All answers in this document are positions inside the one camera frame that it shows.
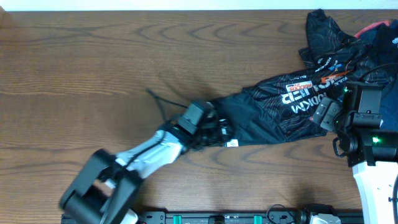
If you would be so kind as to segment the black printed cycling jersey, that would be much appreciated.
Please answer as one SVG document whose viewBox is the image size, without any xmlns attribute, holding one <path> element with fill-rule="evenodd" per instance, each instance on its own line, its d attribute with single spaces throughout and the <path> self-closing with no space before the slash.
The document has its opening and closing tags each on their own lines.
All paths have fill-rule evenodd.
<svg viewBox="0 0 398 224">
<path fill-rule="evenodd" d="M 305 69 L 211 101 L 228 118 L 239 146 L 325 136 L 326 130 L 310 119 L 322 98 L 341 101 L 346 82 L 392 83 L 387 72 L 378 71 L 389 64 L 371 60 L 372 43 L 342 31 L 323 10 L 308 13 L 305 30 L 308 46 L 299 51 Z"/>
</svg>

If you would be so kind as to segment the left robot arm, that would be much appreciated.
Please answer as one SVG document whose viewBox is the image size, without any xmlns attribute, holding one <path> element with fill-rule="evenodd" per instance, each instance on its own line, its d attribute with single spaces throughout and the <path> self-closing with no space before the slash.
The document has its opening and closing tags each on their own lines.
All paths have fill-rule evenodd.
<svg viewBox="0 0 398 224">
<path fill-rule="evenodd" d="M 77 223 L 138 223 L 132 205 L 144 179 L 191 149 L 224 146 L 232 137 L 231 123 L 216 111 L 186 111 L 128 151 L 97 150 L 61 196 L 59 207 Z"/>
</svg>

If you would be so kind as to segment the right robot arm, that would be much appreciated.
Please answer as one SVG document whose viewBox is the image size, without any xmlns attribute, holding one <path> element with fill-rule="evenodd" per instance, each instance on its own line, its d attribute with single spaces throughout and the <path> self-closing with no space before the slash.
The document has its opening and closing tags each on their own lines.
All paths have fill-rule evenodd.
<svg viewBox="0 0 398 224">
<path fill-rule="evenodd" d="M 397 132 L 381 129 L 382 91 L 348 82 L 342 102 L 324 97 L 310 118 L 337 135 L 333 150 L 353 170 L 365 223 L 397 223 Z"/>
</svg>

